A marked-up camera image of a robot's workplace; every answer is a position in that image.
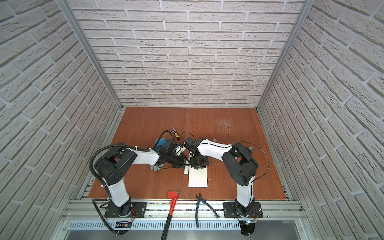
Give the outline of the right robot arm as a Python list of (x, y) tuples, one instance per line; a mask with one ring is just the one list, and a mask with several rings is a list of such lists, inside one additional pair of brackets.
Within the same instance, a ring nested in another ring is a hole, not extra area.
[(251, 150), (240, 142), (233, 145), (214, 143), (201, 138), (195, 141), (188, 138), (184, 146), (190, 152), (190, 162), (193, 169), (205, 168), (209, 165), (208, 158), (222, 161), (231, 178), (237, 183), (235, 209), (239, 217), (247, 217), (253, 208), (255, 197), (253, 182), (259, 165), (253, 158)]

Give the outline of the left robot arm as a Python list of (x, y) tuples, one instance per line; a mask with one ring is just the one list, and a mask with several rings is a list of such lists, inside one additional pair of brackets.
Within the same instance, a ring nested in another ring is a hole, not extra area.
[(171, 140), (156, 143), (154, 148), (139, 149), (124, 143), (109, 145), (94, 153), (89, 168), (106, 190), (111, 206), (120, 217), (132, 212), (132, 201), (126, 191), (124, 177), (132, 165), (150, 165), (153, 171), (161, 170), (165, 163), (172, 168), (183, 168), (186, 164), (186, 148)]

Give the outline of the cream envelope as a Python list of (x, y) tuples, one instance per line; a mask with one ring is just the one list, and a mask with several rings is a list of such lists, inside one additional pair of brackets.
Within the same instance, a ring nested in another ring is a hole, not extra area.
[(189, 188), (207, 188), (208, 187), (208, 175), (207, 169), (189, 169)]

